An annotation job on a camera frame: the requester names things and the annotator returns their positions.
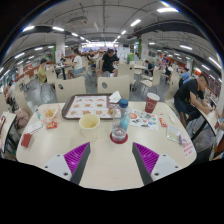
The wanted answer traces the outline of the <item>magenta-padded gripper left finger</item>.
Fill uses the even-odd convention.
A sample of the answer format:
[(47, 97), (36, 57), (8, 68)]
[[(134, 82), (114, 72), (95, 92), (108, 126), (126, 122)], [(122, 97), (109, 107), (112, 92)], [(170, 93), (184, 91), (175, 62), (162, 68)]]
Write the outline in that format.
[(89, 154), (90, 143), (87, 142), (64, 155), (55, 155), (43, 166), (43, 169), (79, 185)]

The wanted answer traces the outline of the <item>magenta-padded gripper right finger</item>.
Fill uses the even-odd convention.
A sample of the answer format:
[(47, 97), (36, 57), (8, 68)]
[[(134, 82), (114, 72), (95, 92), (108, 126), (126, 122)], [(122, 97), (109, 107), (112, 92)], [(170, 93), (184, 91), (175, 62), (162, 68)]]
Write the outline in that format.
[(167, 154), (157, 154), (138, 143), (133, 143), (132, 153), (144, 185), (148, 185), (182, 169)]

